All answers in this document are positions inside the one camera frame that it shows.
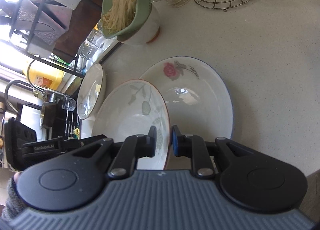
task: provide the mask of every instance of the bowl with leaf pattern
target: bowl with leaf pattern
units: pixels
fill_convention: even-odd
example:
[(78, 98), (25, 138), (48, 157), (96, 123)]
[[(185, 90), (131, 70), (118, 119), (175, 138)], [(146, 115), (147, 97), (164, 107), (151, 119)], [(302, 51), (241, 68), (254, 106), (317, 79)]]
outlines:
[(148, 134), (157, 128), (156, 155), (140, 158), (137, 169), (164, 169), (171, 138), (166, 104), (159, 91), (149, 82), (133, 79), (116, 87), (103, 102), (93, 125), (92, 136), (104, 134), (114, 142), (128, 136)]

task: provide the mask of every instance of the sleeve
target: sleeve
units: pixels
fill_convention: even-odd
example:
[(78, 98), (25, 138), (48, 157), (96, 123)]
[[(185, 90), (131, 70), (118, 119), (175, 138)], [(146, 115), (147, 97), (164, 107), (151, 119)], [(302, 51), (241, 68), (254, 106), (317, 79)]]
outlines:
[(10, 222), (21, 213), (26, 206), (18, 196), (13, 177), (11, 177), (8, 182), (7, 191), (9, 196), (5, 202), (5, 208), (2, 210), (1, 218), (6, 222)]

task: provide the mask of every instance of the plate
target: plate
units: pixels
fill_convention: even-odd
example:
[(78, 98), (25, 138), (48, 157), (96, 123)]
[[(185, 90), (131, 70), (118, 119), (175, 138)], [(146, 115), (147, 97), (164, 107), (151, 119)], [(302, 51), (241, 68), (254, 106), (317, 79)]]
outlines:
[(115, 88), (103, 102), (93, 125), (92, 136), (104, 134), (114, 142), (128, 136), (148, 134), (157, 127), (156, 155), (138, 160), (137, 169), (164, 169), (170, 143), (167, 107), (159, 91), (149, 82), (134, 79)]
[(149, 68), (140, 79), (153, 84), (168, 108), (170, 123), (181, 133), (231, 138), (233, 109), (229, 92), (218, 73), (191, 57), (172, 57)]
[(106, 75), (100, 64), (90, 67), (80, 86), (77, 112), (80, 119), (96, 115), (104, 100)]

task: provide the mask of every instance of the yellow bottle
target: yellow bottle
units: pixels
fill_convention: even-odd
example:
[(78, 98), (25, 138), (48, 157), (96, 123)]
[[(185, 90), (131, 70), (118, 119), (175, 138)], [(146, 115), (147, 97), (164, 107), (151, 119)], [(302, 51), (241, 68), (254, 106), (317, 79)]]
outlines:
[[(26, 63), (23, 73), (27, 75), (30, 62)], [(29, 71), (30, 81), (37, 86), (57, 90), (60, 85), (64, 72), (57, 68), (51, 67), (45, 63), (35, 61), (32, 63)]]

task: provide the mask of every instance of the countertop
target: countertop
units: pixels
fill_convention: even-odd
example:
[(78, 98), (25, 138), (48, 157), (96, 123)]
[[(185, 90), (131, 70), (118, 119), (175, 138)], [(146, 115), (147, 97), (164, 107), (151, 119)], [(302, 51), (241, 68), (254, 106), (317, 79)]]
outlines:
[(103, 64), (107, 92), (172, 56), (192, 56), (224, 80), (234, 107), (233, 140), (293, 164), (320, 169), (320, 0), (252, 0), (227, 12), (190, 1), (155, 3), (161, 33), (122, 45)]

